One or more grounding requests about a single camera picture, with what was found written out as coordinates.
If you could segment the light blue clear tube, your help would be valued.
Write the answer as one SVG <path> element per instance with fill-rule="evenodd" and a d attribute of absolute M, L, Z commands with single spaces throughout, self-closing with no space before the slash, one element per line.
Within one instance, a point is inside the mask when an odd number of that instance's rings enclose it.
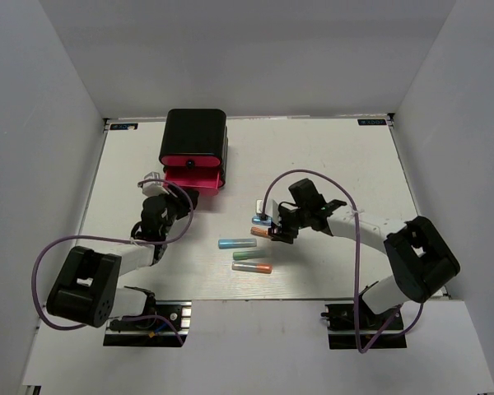
<path fill-rule="evenodd" d="M 245 249 L 257 246 L 257 240 L 249 239 L 219 239 L 217 242 L 219 249 Z"/>

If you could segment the right blue corner label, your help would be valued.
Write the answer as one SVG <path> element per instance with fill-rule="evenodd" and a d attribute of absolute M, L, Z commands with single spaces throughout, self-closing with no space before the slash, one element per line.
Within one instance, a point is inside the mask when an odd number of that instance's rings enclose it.
<path fill-rule="evenodd" d="M 359 118 L 357 120 L 360 126 L 387 126 L 387 121 L 385 119 L 379 118 Z"/>

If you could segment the black drawer cabinet shell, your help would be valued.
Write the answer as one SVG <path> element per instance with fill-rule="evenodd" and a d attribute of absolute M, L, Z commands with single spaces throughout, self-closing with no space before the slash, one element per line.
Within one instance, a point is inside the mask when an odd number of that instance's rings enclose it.
<path fill-rule="evenodd" d="M 168 112 L 159 161 L 162 156 L 218 157 L 221 166 L 215 168 L 220 169 L 225 185 L 227 153 L 226 113 L 223 110 L 172 109 Z"/>

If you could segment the blue corner label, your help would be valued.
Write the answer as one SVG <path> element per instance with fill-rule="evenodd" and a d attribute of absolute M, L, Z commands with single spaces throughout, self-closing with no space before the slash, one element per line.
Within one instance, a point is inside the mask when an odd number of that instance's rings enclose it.
<path fill-rule="evenodd" d="M 127 130 L 137 130 L 138 123 L 112 123 L 110 125 L 110 131 L 127 131 Z"/>
<path fill-rule="evenodd" d="M 359 118 L 357 120 L 360 126 L 387 126 L 387 121 L 385 119 L 379 118 Z"/>

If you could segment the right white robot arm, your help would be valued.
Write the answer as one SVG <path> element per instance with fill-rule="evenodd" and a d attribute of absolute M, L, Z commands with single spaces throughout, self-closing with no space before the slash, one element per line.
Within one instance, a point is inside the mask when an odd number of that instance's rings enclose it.
<path fill-rule="evenodd" d="M 271 240 L 292 244 L 301 230 L 311 229 L 387 257 L 391 275 L 359 291 L 355 316 L 365 328 L 408 301 L 424 304 L 460 272 L 458 259 L 424 216 L 401 221 L 366 214 L 348 202 L 326 200 L 310 179 L 295 182 L 289 192 L 292 202 L 264 197 L 256 203 L 257 214 L 270 223 Z"/>

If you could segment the clear tube orange cap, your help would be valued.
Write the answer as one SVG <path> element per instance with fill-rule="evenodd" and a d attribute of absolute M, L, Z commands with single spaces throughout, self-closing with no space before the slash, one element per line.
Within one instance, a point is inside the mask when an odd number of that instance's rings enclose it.
<path fill-rule="evenodd" d="M 231 269 L 238 272 L 253 272 L 258 274 L 271 274 L 273 267 L 262 263 L 233 262 Z"/>

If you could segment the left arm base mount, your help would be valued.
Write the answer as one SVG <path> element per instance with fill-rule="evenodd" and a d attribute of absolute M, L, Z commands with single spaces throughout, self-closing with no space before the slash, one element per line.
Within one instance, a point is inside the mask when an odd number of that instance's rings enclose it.
<path fill-rule="evenodd" d="M 139 321 L 111 319 L 106 324 L 103 346 L 179 348 L 189 334 L 191 301 L 157 301 Z"/>

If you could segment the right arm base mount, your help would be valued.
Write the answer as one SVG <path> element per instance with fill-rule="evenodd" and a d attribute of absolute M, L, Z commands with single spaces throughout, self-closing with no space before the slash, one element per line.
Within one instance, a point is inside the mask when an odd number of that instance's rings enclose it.
<path fill-rule="evenodd" d="M 352 302 L 325 305 L 320 317 L 327 324 L 330 350 L 357 349 L 353 310 Z M 404 330 L 403 317 L 396 308 L 374 315 L 368 312 L 364 306 L 361 306 L 359 328 L 362 347 L 387 323 L 392 314 L 394 314 L 393 320 L 372 344 L 371 349 L 393 350 L 407 347 L 406 337 L 402 334 Z"/>

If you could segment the pink top drawer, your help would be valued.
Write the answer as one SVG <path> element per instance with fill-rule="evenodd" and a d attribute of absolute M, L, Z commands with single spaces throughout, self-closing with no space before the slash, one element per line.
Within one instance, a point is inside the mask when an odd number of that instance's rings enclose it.
<path fill-rule="evenodd" d="M 162 156 L 164 166 L 192 168 L 215 168 L 221 166 L 221 159 L 215 156 Z"/>

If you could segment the blue pen refill tube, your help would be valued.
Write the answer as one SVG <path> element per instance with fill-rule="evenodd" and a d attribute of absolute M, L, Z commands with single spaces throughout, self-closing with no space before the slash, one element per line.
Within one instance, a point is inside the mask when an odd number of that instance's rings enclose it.
<path fill-rule="evenodd" d="M 259 216 L 254 216 L 252 218 L 252 223 L 254 225 L 270 226 L 272 224 L 270 219 L 263 220 Z"/>

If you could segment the orange pen refill tube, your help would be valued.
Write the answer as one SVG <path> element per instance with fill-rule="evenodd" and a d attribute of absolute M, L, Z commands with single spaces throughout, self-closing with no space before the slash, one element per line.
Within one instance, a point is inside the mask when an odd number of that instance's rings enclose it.
<path fill-rule="evenodd" d="M 250 234 L 252 234 L 256 237 L 261 237 L 261 238 L 266 238 L 266 239 L 270 238 L 270 235 L 269 235 L 267 229 L 263 229 L 263 228 L 259 228 L 259 227 L 255 227 L 255 226 L 253 226 L 250 229 Z"/>

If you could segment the left blue corner label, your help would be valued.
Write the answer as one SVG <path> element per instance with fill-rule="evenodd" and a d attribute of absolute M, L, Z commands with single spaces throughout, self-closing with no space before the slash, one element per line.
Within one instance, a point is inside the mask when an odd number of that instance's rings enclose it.
<path fill-rule="evenodd" d="M 127 130 L 137 130 L 138 123 L 112 123 L 110 125 L 110 131 L 127 131 Z"/>

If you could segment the green clear tube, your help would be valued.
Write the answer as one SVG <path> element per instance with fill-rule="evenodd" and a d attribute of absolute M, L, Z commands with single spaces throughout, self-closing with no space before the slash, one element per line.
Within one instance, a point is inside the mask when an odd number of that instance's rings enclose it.
<path fill-rule="evenodd" d="M 235 261 L 245 261 L 250 259 L 267 258 L 270 252 L 265 249 L 250 249 L 245 251 L 235 251 L 232 254 L 232 258 Z"/>

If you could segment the pink drawer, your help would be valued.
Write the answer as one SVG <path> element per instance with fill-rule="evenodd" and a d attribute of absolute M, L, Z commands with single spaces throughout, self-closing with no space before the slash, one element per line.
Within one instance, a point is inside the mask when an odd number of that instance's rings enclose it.
<path fill-rule="evenodd" d="M 194 189 L 203 196 L 215 196 L 224 185 L 219 168 L 165 167 L 165 179 L 180 187 Z"/>
<path fill-rule="evenodd" d="M 221 166 L 221 159 L 215 156 L 162 156 L 164 166 L 192 168 L 215 168 Z"/>

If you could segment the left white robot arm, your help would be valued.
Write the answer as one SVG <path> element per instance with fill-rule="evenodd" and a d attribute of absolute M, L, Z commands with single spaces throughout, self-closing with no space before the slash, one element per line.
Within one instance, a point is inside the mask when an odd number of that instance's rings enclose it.
<path fill-rule="evenodd" d="M 147 301 L 151 293 L 119 288 L 119 277 L 158 264 L 171 243 L 172 226 L 193 216 L 198 198 L 199 192 L 191 188 L 160 190 L 142 202 L 140 220 L 127 240 L 110 241 L 98 249 L 73 247 L 49 292 L 48 314 L 93 328 L 126 316 L 139 328 L 152 326 L 158 310 Z"/>

